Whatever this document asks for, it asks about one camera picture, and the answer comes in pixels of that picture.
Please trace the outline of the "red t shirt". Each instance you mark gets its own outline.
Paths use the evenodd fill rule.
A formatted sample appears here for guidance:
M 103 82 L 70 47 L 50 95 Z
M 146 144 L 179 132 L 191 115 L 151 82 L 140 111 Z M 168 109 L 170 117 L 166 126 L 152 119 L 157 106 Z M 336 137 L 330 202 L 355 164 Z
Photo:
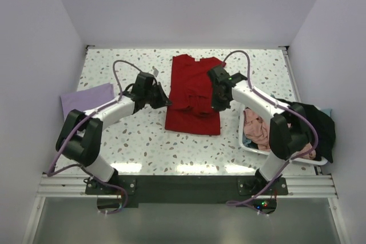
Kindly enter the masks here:
M 187 54 L 172 58 L 165 129 L 195 135 L 220 135 L 219 112 L 211 107 L 213 88 L 208 71 L 226 63 L 216 57 L 193 58 Z

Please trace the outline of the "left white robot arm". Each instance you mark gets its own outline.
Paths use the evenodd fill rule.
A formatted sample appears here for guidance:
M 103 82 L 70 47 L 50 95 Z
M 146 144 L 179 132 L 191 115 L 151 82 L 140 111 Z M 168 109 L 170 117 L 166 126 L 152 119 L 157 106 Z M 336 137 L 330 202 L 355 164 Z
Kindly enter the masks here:
M 140 72 L 129 87 L 131 90 L 120 92 L 101 106 L 88 111 L 70 111 L 55 144 L 58 154 L 77 162 L 97 178 L 98 187 L 106 194 L 118 189 L 118 171 L 100 155 L 103 131 L 146 105 L 159 109 L 172 104 L 161 83 L 150 73 Z

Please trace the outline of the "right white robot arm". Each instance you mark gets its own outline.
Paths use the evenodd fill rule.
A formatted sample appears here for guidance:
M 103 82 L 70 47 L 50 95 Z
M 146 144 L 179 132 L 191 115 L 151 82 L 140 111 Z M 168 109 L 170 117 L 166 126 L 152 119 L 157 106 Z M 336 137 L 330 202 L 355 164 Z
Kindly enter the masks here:
M 229 75 L 219 65 L 208 71 L 208 77 L 213 88 L 211 107 L 215 111 L 224 111 L 236 101 L 258 114 L 269 126 L 270 153 L 254 181 L 259 193 L 268 194 L 284 168 L 307 144 L 312 144 L 310 152 L 317 147 L 319 137 L 315 127 L 300 104 L 287 105 L 272 98 L 252 86 L 249 78 L 241 73 Z

